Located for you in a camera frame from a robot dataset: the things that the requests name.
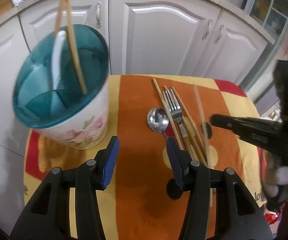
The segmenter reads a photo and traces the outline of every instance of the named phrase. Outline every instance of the orange tablecloth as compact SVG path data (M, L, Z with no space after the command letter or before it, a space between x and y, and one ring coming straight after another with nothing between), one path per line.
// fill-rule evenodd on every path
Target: orange tablecloth
M198 85L205 118L212 114L259 117L252 101L236 85L212 79L156 75L160 86L174 86L194 119L201 121L192 84ZM178 239L187 206L188 192L171 200L166 184L172 170L163 160L165 139L149 129L148 111L161 106L151 77L109 77L109 125L101 143L89 150L74 150L32 131L25 154L25 203L52 167L78 167L106 148L112 135L120 139L115 172L107 190L97 192L100 215L107 239ZM231 131L212 127L211 162L215 169L232 167L254 198L261 192L257 148L237 139ZM71 234L76 235L75 189L70 194ZM210 208L208 237L215 226L215 201Z

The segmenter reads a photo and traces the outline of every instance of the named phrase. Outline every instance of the cabinet panel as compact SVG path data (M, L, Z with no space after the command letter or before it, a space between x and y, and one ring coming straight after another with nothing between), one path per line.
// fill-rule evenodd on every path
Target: cabinet panel
M267 41L228 12L222 12L194 76L231 81L243 80L263 52Z
M0 27L0 145L24 156L28 128L20 124L12 109L16 76L28 56L20 22L14 17Z
M97 4L100 3L101 27L96 21ZM108 0L71 0L73 24L95 28L108 43ZM54 31L59 0L45 0L20 14L25 38L32 50L47 34ZM61 26L65 26L67 13L63 12Z
M112 73L192 75L219 12L201 0L110 0Z

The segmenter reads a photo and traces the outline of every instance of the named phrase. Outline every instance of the metal fork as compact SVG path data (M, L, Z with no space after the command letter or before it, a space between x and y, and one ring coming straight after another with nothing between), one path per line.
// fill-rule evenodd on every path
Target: metal fork
M181 111L181 107L179 105L179 102L177 101L176 96L174 95L173 90L170 88L168 89L167 87L165 87L165 91L163 91L163 97L165 102L168 104L168 109L171 113L171 117L172 119L178 123L179 127L180 127L180 131L186 146L186 150L188 151L188 153L191 155L191 158L194 160L194 155L192 153L192 149L190 146L190 140L187 136L186 130L184 128L184 125L182 124L182 111Z

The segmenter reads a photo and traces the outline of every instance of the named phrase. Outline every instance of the cabinet handle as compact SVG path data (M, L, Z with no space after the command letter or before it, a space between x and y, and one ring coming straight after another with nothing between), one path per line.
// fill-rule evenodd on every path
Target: cabinet handle
M203 35L202 40L205 40L206 37L210 34L211 29L212 29L212 20L208 20L208 27L206 33Z
M217 44L219 42L219 40L222 38L223 36L223 33L222 33L222 30L224 29L224 25L222 24L220 26L220 35L217 37L217 39L214 41L215 44Z
M97 21L97 27L102 27L101 24L101 3L96 4L96 21Z

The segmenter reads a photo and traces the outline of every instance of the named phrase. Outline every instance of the metal spoon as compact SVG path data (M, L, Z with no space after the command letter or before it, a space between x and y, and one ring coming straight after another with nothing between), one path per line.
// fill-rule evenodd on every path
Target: metal spoon
M165 130L168 126L169 119L164 109L160 107L152 108L147 114L147 124L154 131L164 135L165 139L168 136L165 134Z

